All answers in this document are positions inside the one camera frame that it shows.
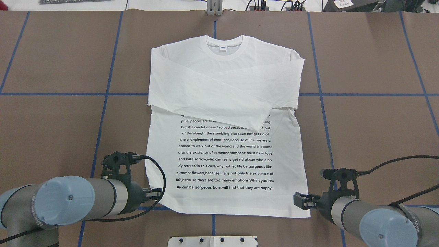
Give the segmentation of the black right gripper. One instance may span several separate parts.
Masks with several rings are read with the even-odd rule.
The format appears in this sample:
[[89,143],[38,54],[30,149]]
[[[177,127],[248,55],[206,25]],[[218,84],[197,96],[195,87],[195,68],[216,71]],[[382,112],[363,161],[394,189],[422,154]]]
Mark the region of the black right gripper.
[[323,192],[322,196],[296,192],[294,195],[294,205],[302,210],[317,209],[326,220],[332,223],[341,223],[342,217],[340,213],[336,214],[336,210],[342,210],[342,208],[335,206],[335,202],[346,195],[346,190],[330,190]]

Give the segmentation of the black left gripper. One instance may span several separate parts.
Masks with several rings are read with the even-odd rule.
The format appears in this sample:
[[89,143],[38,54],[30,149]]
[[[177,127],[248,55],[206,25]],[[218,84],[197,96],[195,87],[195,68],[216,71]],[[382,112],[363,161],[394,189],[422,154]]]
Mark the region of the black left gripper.
[[127,211],[135,211],[141,203],[159,200],[163,196],[163,189],[145,189],[137,182],[132,182],[128,189]]

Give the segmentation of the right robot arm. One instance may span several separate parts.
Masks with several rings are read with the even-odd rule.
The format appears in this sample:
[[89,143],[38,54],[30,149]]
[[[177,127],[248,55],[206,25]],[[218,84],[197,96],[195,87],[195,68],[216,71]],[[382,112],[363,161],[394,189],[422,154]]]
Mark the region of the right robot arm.
[[439,245],[438,208],[375,206],[355,196],[328,192],[322,196],[297,192],[294,205],[317,209],[339,228],[362,240],[369,247],[437,247]]

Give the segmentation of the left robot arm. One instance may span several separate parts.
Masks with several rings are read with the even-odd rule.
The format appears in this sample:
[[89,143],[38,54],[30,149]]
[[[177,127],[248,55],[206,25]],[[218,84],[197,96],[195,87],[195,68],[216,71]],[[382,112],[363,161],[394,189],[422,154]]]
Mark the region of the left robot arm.
[[141,203],[158,202],[164,189],[143,189],[135,182],[64,176],[25,185],[1,195],[1,229],[10,247],[57,247],[61,226],[81,221],[113,221]]

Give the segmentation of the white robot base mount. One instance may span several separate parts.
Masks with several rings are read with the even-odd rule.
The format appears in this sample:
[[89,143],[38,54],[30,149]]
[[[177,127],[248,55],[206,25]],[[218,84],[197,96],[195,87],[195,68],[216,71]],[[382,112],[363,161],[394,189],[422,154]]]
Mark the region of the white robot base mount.
[[168,247],[257,247],[256,236],[176,236]]

